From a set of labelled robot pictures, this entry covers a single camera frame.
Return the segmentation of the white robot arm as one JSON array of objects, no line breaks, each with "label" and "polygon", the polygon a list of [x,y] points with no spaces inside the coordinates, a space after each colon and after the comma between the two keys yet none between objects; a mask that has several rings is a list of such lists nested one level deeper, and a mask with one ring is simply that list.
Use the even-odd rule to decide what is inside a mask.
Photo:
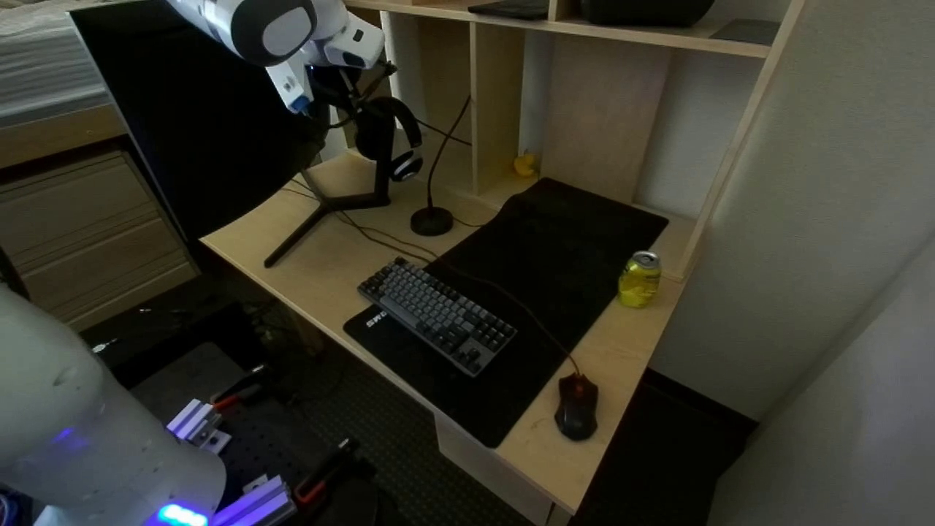
[{"label": "white robot arm", "polygon": [[[74,22],[186,241],[309,165],[331,127],[324,82],[382,56],[381,28],[341,0],[122,0]],[[169,506],[210,514],[229,469],[71,324],[7,291],[0,478],[64,526],[162,526]]]}]

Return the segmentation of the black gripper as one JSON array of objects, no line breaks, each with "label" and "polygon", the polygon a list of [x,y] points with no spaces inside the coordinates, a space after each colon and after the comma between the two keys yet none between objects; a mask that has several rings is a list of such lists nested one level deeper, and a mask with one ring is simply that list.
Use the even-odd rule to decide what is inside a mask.
[{"label": "black gripper", "polygon": [[362,108],[390,94],[390,79],[398,73],[392,60],[376,60],[371,70],[319,66],[312,73],[315,96],[337,111],[334,127],[352,126]]}]

